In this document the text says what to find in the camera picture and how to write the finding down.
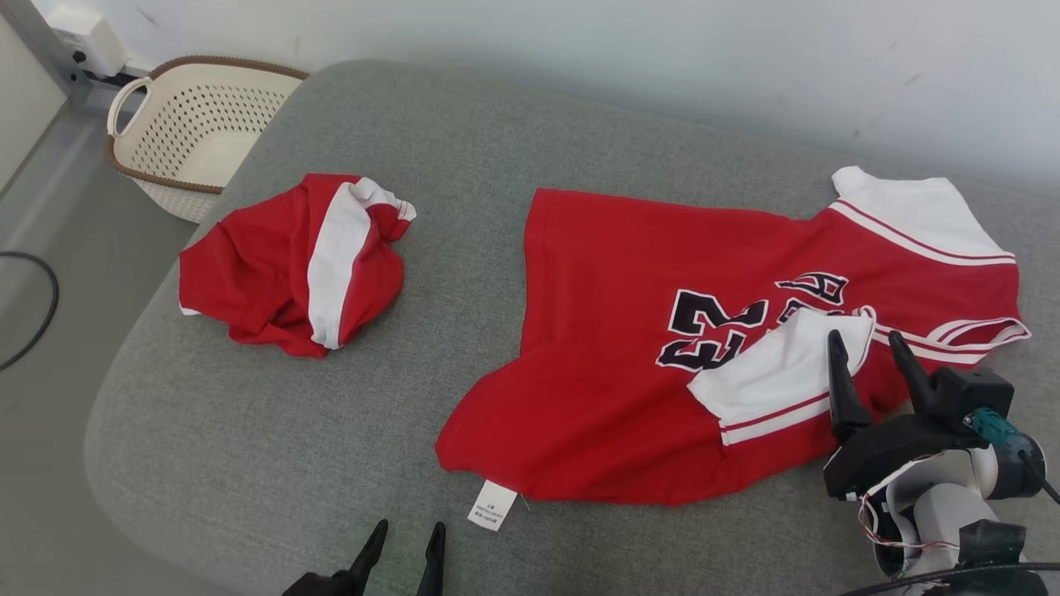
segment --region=metal frame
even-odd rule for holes
[[[6,20],[40,66],[66,93],[73,106],[85,103],[92,84],[73,62],[70,51],[48,27],[31,0],[0,0],[0,18]]]

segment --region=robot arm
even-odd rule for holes
[[[825,487],[829,496],[861,504],[859,521],[877,562],[899,580],[855,593],[914,583],[921,590],[907,594],[931,593],[944,583],[947,594],[1046,594],[1021,563],[1026,528],[1000,522],[985,502],[1032,496],[1043,486],[1054,494],[1041,448],[1005,419],[1012,386],[987,368],[944,367],[929,378],[898,332],[888,339],[914,413],[873,425],[840,333],[828,338],[832,434],[840,446],[825,464]],[[1004,565],[1023,568],[996,568]],[[921,574],[946,579],[924,588]],[[912,575],[921,579],[908,582]]]

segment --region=gray cushion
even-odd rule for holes
[[[290,98],[196,239],[306,172],[369,176],[420,215],[394,244],[405,287],[322,362],[228,339],[177,310],[170,273],[118,355],[88,427],[104,510],[136,543],[247,594],[349,565],[390,520],[371,594],[413,594],[436,521],[449,529],[449,594],[810,594],[883,580],[853,505],[825,495],[820,463],[678,508],[516,501],[498,533],[465,521],[481,480],[449,474],[434,441],[481,375],[515,357],[523,226],[537,187],[808,217],[830,176],[899,169],[377,62],[325,69]],[[990,360],[1017,385],[1012,419],[1058,455],[1057,211],[954,180],[1017,253],[1035,338]],[[1031,525],[1032,559],[1060,559],[1042,496],[997,504]]]

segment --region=white stripe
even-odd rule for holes
[[[949,344],[940,344],[939,341],[935,341],[926,337],[921,337],[919,335],[914,335],[912,333],[906,333],[904,331],[899,331],[899,333],[902,334],[902,337],[905,338],[906,343],[916,341],[922,344],[928,349],[937,349],[948,352],[989,352],[990,350],[996,348],[997,346],[1002,346],[1004,344],[1010,344],[1018,339],[1024,339],[1030,337],[1030,331],[1027,330],[1027,328],[1024,327],[1022,322],[1015,319],[1012,320],[1015,322],[1015,325],[1011,328],[1015,330],[1012,332],[1013,334],[1008,335],[1004,332],[999,333],[997,337],[995,337],[994,340],[990,341],[989,344],[962,344],[959,346],[951,346]],[[882,333],[884,337],[886,337],[886,335],[891,331],[895,331],[893,327],[887,327],[879,323],[877,323],[876,329],[879,333]]]
[[[881,343],[881,344],[883,344],[885,346],[889,346],[890,345],[890,343],[887,341],[887,336],[883,335],[883,334],[880,334],[880,333],[873,333],[872,334],[872,339],[876,339],[877,341],[879,341],[879,343]],[[980,360],[983,360],[984,356],[986,356],[986,353],[967,353],[967,354],[962,354],[962,353],[955,353],[955,352],[942,352],[942,351],[937,351],[937,350],[930,350],[928,348],[924,348],[924,347],[919,346],[917,344],[914,344],[912,341],[906,341],[906,344],[909,346],[909,350],[913,351],[914,355],[919,356],[921,358],[928,358],[928,360],[932,360],[932,361],[936,361],[936,362],[948,362],[948,363],[954,363],[954,364],[975,364],[975,363],[979,362]]]
[[[347,182],[332,197],[306,270],[313,340],[329,350],[339,347],[339,323],[342,321],[342,305],[350,290],[350,280],[353,279],[353,261],[365,247],[372,226],[368,212],[354,196],[353,189],[354,185]]]
[[[853,209],[847,207],[842,203],[838,201],[833,203],[828,208],[838,212],[844,217],[847,217],[848,220],[858,224],[859,226],[866,228],[867,230],[880,236],[883,236],[886,240],[889,240],[890,242],[901,246],[902,248],[905,248],[906,250],[916,252],[921,257],[926,257],[929,259],[938,261],[940,263],[948,263],[951,265],[966,265],[966,266],[1015,264],[1015,256],[1012,255],[1011,252],[1002,252],[1001,255],[999,255],[996,258],[993,259],[966,259],[961,257],[943,255],[942,252],[937,252],[935,250],[932,250],[931,248],[921,246],[920,244],[911,241],[909,239],[905,238],[902,234],[895,233],[893,230],[890,230],[890,228],[887,228],[886,226],[881,226],[877,222],[862,215],[861,213],[854,211]]]
[[[975,321],[972,320],[972,319],[957,319],[957,320],[952,320],[952,321],[947,322],[947,323],[942,323],[942,325],[936,327],[935,329],[933,329],[932,332],[928,334],[928,339],[930,339],[932,341],[941,341],[943,335],[950,333],[954,329],[957,329],[959,327],[965,327],[966,325],[969,325],[969,323],[972,323],[972,322],[975,322]]]
[[[1024,327],[1022,322],[1017,321],[1017,325],[1010,325],[1001,330],[1001,333],[995,335],[990,343],[994,346],[1001,346],[1002,344],[1009,344],[1017,339],[1026,339],[1027,337],[1030,337],[1030,330]]]
[[[353,195],[365,209],[373,205],[389,205],[398,210],[399,220],[411,222],[416,218],[416,207],[412,207],[411,203],[398,198],[394,193],[384,189],[371,178],[361,178],[356,185],[346,182],[339,187],[339,192],[342,190]]]
[[[932,341],[938,341],[940,344],[951,344],[954,339],[962,335],[964,333],[971,331],[972,329],[978,329],[980,327],[987,327],[990,325],[997,325],[999,322],[1010,322],[1012,326],[1006,327],[1004,331],[1015,327],[1017,329],[1026,330],[1026,327],[1018,319],[1012,317],[999,317],[995,319],[988,320],[976,320],[976,319],[959,319],[955,321],[950,321],[946,325],[940,325],[935,328],[931,333],[928,334],[928,339]]]
[[[802,407],[787,411],[780,416],[767,418],[757,424],[749,424],[747,426],[731,430],[722,428],[722,444],[730,445],[740,441],[746,441],[748,439],[768,435],[770,433],[776,433],[777,431],[781,431],[789,426],[798,424],[799,422],[810,420],[815,416],[825,414],[828,409],[829,402],[828,396],[826,395],[815,402],[810,402]]]

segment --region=cable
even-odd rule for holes
[[[29,351],[32,350],[33,347],[37,345],[37,341],[39,341],[40,338],[43,337],[45,331],[48,331],[48,326],[52,323],[52,317],[55,316],[55,310],[59,305],[59,280],[58,278],[55,277],[55,271],[53,271],[52,268],[48,266],[48,263],[46,263],[42,259],[34,257],[33,255],[26,255],[25,252],[17,252],[11,250],[0,250],[0,257],[11,257],[13,259],[23,259],[26,261],[31,261],[37,264],[37,266],[39,266],[41,269],[43,269],[45,273],[48,275],[49,281],[52,282],[52,303],[50,306],[48,306],[48,315],[45,316],[45,321],[40,323],[40,328],[37,329],[37,333],[33,335],[33,338],[30,339],[30,343],[26,344],[24,348],[16,352],[14,356],[0,363],[0,370],[4,370],[11,367],[11,365],[21,360],[22,356],[24,356],[26,353],[29,353]]]
[[[1027,464],[1027,468],[1030,468],[1030,473],[1038,477],[1038,481],[1042,483],[1042,488],[1045,489],[1045,493],[1052,496],[1053,501],[1057,502],[1057,505],[1060,505],[1060,494],[1057,494],[1057,489],[1053,488],[1053,485],[1045,479],[1045,474],[1042,474],[1042,471],[1038,469],[1038,466],[1035,466],[1034,461],[1030,460],[1030,456],[1027,455],[1027,452],[1020,450],[1020,453],[1017,455],[1019,455],[1020,459]]]
[[[861,522],[862,530],[865,531],[865,536],[873,543],[881,546],[890,546],[893,548],[952,548],[954,550],[960,550],[960,547],[956,544],[942,540],[936,540],[934,542],[902,542],[899,540],[887,540],[876,533],[879,527],[879,519],[877,518],[876,509],[872,508],[872,504],[868,502],[869,496],[871,495],[867,492],[864,496],[862,496],[862,505],[858,510],[858,521]],[[871,526],[866,523],[864,515],[866,511],[872,516]]]
[[[884,583],[878,583],[876,585],[869,585],[867,588],[859,588],[858,590],[851,590],[850,592],[844,592],[840,596],[870,596],[871,594],[879,594],[887,590],[895,590],[896,588],[904,588],[906,585],[916,585],[918,583],[925,583],[929,581],[939,581],[943,579],[950,579],[956,576],[964,576],[969,574],[978,574],[987,572],[1060,572],[1060,563],[1001,563],[996,565],[982,565],[978,567],[965,567],[960,569],[947,569],[944,572],[935,572],[931,574],[915,575],[906,577],[897,581],[888,581]]]

